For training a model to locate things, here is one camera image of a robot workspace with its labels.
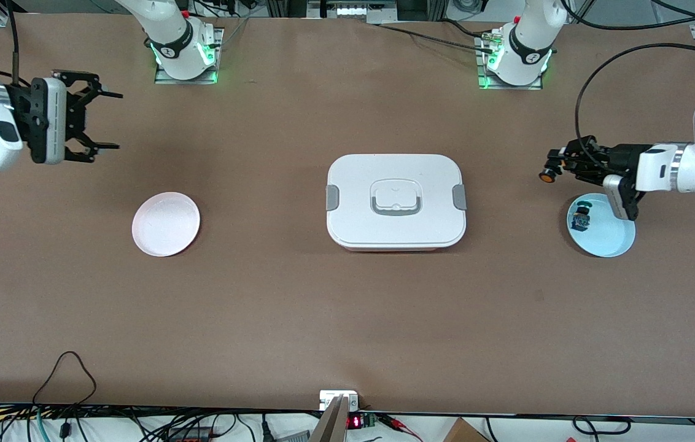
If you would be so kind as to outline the green push-button switch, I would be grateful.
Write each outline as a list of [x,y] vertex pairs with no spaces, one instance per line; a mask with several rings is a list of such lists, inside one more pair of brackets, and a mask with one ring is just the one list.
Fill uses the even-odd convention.
[[590,201],[578,201],[572,213],[571,230],[584,232],[591,226],[592,203]]

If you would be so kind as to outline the white lunch box grey clips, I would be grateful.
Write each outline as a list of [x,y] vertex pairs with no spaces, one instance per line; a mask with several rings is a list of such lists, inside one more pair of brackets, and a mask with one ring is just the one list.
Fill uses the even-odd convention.
[[351,251],[429,251],[467,230],[462,171],[440,154],[349,154],[326,180],[326,229]]

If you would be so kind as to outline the orange push-button switch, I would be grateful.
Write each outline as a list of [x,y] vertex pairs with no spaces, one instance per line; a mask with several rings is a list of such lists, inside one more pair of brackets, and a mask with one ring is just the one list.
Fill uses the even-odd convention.
[[558,158],[547,159],[542,172],[538,174],[539,179],[546,184],[553,184],[558,176],[563,174],[563,160]]

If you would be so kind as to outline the small white switch box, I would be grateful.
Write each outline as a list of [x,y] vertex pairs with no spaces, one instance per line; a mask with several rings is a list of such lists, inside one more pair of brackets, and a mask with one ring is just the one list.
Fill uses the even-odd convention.
[[357,412],[360,409],[360,397],[355,390],[320,390],[319,394],[319,411],[325,411],[333,399],[337,397],[348,397],[349,411]]

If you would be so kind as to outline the metal control unit with lights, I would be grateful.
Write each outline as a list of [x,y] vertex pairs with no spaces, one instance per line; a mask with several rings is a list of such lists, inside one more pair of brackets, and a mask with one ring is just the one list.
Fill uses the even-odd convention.
[[395,23],[397,0],[306,0],[305,18],[353,19],[383,25]]

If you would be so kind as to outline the brown cardboard piece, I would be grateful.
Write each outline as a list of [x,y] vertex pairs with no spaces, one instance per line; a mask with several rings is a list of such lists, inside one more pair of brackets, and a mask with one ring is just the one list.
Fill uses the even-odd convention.
[[457,417],[443,442],[492,442],[462,417]]

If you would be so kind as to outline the red and black clip leads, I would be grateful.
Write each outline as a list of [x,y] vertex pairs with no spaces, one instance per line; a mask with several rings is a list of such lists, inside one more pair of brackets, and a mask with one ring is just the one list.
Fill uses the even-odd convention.
[[421,437],[419,437],[417,433],[410,430],[410,428],[408,428],[400,420],[394,419],[394,417],[390,417],[390,415],[387,414],[376,413],[375,415],[378,422],[380,422],[382,425],[387,426],[387,428],[390,428],[391,430],[394,430],[399,433],[410,435],[414,437],[418,442],[424,442],[424,440],[421,439]]

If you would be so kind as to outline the black hub with red ports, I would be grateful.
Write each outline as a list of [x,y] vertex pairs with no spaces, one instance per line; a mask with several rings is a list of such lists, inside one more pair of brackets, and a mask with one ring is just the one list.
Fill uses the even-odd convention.
[[163,442],[210,442],[213,431],[205,426],[176,427],[168,430]]

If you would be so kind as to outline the pink round plate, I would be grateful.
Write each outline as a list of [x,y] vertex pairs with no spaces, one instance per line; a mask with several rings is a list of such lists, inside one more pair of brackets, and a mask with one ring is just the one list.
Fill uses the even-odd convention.
[[201,229],[196,202],[179,192],[159,193],[143,202],[131,224],[136,246],[152,257],[170,257],[192,244]]

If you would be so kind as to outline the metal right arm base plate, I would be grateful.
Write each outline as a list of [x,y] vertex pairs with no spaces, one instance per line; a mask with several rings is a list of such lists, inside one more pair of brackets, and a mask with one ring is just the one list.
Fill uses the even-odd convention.
[[219,78],[219,65],[220,57],[222,54],[222,36],[223,28],[216,28],[212,31],[210,37],[206,37],[208,45],[204,47],[201,45],[199,48],[201,57],[205,59],[205,62],[209,63],[207,68],[192,79],[175,79],[168,75],[165,70],[163,70],[162,61],[159,59],[159,55],[155,54],[155,61],[157,66],[155,67],[154,84],[157,85],[210,85],[216,84]]

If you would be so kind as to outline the light blue round plate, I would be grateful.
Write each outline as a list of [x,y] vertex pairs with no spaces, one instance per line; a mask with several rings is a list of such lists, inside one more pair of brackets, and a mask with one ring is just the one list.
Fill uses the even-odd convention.
[[[571,230],[572,213],[578,201],[592,203],[591,226],[584,232]],[[636,238],[636,225],[632,221],[614,216],[608,198],[603,193],[588,193],[575,198],[565,218],[569,236],[576,246],[595,257],[612,258],[625,254]]]

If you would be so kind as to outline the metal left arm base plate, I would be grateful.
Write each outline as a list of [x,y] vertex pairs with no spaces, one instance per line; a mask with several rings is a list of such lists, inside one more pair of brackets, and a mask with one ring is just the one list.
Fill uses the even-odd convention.
[[540,90],[552,50],[521,56],[510,48],[508,33],[492,29],[474,38],[478,85],[483,89]]

